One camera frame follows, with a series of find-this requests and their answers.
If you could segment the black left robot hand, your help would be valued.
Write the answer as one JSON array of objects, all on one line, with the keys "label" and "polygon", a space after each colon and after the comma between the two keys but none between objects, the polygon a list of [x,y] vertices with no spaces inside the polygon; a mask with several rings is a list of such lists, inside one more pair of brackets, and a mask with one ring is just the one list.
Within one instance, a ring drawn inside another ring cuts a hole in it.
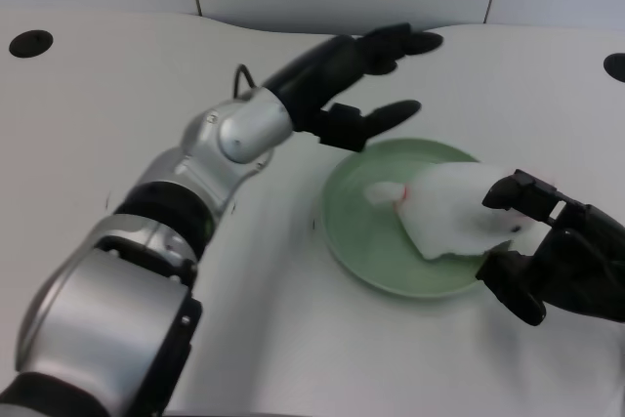
[{"label": "black left robot hand", "polygon": [[357,107],[330,100],[366,75],[386,75],[397,62],[439,48],[443,37],[414,31],[407,23],[373,30],[359,38],[335,36],[309,50],[263,83],[284,105],[293,130],[307,132],[326,146],[361,152],[368,140],[419,112],[421,104],[406,100],[362,115]]}]

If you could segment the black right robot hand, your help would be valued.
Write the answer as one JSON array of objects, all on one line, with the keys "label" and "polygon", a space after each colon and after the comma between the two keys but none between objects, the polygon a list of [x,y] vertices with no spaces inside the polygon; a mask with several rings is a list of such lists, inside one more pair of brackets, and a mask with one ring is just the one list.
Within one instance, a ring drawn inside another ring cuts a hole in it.
[{"label": "black right robot hand", "polygon": [[523,322],[537,326],[548,305],[589,317],[624,321],[624,227],[522,170],[499,180],[482,201],[515,209],[550,227],[536,251],[495,250],[476,279]]}]

